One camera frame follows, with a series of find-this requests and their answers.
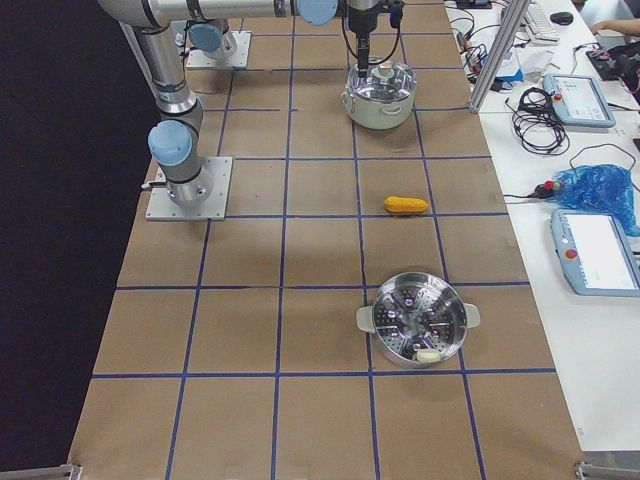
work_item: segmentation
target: computer mouse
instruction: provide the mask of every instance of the computer mouse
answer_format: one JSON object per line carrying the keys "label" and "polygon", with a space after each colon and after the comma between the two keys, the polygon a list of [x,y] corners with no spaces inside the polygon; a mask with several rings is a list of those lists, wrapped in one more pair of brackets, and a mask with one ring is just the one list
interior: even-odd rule
{"label": "computer mouse", "polygon": [[556,12],[549,16],[549,20],[558,25],[570,25],[573,22],[573,14],[571,12]]}

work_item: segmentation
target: cooking pot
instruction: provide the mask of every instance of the cooking pot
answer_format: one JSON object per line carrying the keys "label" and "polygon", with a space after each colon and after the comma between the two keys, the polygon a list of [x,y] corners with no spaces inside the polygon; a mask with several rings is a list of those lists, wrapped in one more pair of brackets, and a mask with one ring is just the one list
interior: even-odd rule
{"label": "cooking pot", "polygon": [[467,329],[480,324],[480,313],[441,278],[409,272],[384,282],[373,305],[358,310],[356,322],[376,335],[392,362],[426,368],[456,354]]}
{"label": "cooking pot", "polygon": [[358,77],[354,65],[342,92],[342,103],[353,121],[363,127],[393,128],[411,114],[415,90],[416,75],[403,63],[389,60],[371,65],[365,78]]}

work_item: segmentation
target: pot lid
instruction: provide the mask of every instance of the pot lid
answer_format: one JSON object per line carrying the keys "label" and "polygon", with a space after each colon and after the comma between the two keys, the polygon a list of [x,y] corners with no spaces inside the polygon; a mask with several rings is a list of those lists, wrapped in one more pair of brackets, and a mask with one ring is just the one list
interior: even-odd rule
{"label": "pot lid", "polygon": [[405,64],[388,60],[379,65],[371,58],[365,78],[358,77],[358,69],[349,70],[347,88],[356,95],[380,102],[395,102],[407,98],[416,88],[416,75]]}

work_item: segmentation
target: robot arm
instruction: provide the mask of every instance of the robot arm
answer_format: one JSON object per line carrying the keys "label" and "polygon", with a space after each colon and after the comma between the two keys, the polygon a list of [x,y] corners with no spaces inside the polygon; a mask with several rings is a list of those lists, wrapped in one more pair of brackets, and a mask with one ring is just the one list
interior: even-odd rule
{"label": "robot arm", "polygon": [[[199,27],[193,29],[199,32],[197,41],[207,45],[201,50],[216,54],[217,48],[225,48],[228,18],[291,14],[300,15],[313,25],[323,25],[336,16],[340,3],[341,15],[346,13],[349,29],[356,34],[359,76],[365,77],[369,67],[369,35],[377,28],[378,15],[390,13],[392,25],[395,18],[399,28],[404,5],[402,0],[98,0],[98,3],[113,18],[131,27],[133,34],[128,28],[125,32],[134,52],[144,59],[143,62],[138,58],[143,70],[147,70],[145,63],[148,67],[148,80],[162,119],[149,134],[149,147],[164,174],[170,201],[190,211],[208,201],[215,178],[211,178],[206,165],[215,159],[203,162],[196,153],[203,111],[187,85],[172,21],[193,22]],[[196,38],[191,34],[195,44]],[[193,214],[196,215],[208,217],[206,212]]]}

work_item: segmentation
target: tangled cables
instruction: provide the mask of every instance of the tangled cables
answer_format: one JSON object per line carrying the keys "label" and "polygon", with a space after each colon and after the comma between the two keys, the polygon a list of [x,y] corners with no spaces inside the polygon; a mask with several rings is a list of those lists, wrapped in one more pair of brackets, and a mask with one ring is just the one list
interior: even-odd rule
{"label": "tangled cables", "polygon": [[[569,137],[553,112],[551,94],[532,87],[520,97],[517,110],[509,105],[509,99],[505,100],[505,104],[513,112],[511,117],[513,131],[526,151],[537,155],[562,155],[569,149]],[[537,127],[546,127],[550,130],[552,138],[549,142],[534,141],[532,137],[540,138],[541,136],[541,129]]]}

